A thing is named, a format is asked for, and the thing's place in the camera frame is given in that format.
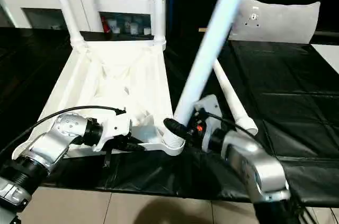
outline table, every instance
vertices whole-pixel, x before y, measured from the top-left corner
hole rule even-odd
[[[0,29],[1,145],[38,118],[69,54],[64,31]],[[86,40],[107,35],[84,33]],[[122,36],[113,36],[122,40]],[[175,108],[200,38],[171,40],[164,52]],[[283,164],[304,203],[338,207],[339,75],[305,44],[233,41],[219,61],[240,100],[258,125],[257,140]],[[225,117],[230,111],[212,74],[203,95],[216,94]],[[176,157],[161,151],[64,159],[45,186],[157,194],[183,198],[248,201],[242,183],[219,156],[187,147]]]

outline floor tile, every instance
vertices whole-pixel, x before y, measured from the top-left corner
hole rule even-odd
[[[213,201],[212,208],[214,224],[258,224],[250,203]]]
[[[41,187],[20,214],[23,224],[103,224],[111,193]]]
[[[113,193],[105,224],[213,224],[206,200]]]
[[[319,224],[316,213],[313,209],[313,207],[306,207],[308,212],[311,214],[311,216],[313,217],[313,219],[316,221],[317,224]],[[312,223],[311,219],[308,217],[307,213],[304,213],[304,217],[306,219],[306,221],[308,221],[309,223]]]
[[[337,220],[339,221],[339,208],[332,208],[335,217],[337,218]]]
[[[330,208],[313,207],[319,224],[336,224]]]

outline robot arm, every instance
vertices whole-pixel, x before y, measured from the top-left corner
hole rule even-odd
[[[165,119],[165,126],[203,151],[221,155],[246,187],[260,224],[300,223],[281,163],[253,137],[221,129],[221,110],[214,95],[196,102],[194,108],[189,127],[173,119]]]
[[[130,135],[131,120],[124,114],[98,124],[95,119],[64,113],[50,131],[40,135],[0,173],[0,224],[19,223],[15,213],[27,206],[42,181],[49,176],[72,143],[101,151],[116,136]]]

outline white pole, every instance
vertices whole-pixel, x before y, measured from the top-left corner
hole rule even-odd
[[[184,90],[181,94],[178,106],[174,113],[174,119],[183,125],[187,125],[193,112],[193,105],[199,100],[201,92],[211,74],[222,46],[225,43],[227,33],[237,12],[241,0],[218,0],[213,11],[208,30],[205,33]],[[181,147],[184,140],[175,137],[166,130],[165,143],[172,147]]]
[[[166,39],[165,32],[163,28],[163,18],[164,18],[164,1],[163,0],[154,0],[154,43],[161,44],[163,49],[165,49]]]
[[[247,130],[249,133],[256,135],[258,133],[257,126],[255,125],[253,119],[247,115],[246,110],[244,109],[218,60],[215,61],[213,69],[218,78],[219,84],[224,93],[229,109],[231,110],[235,123]]]
[[[70,35],[70,43],[73,48],[79,48],[80,46],[86,45],[84,38],[79,32],[79,28],[76,24],[72,9],[69,6],[68,0],[59,0],[61,4],[61,10],[66,21],[67,29]]]

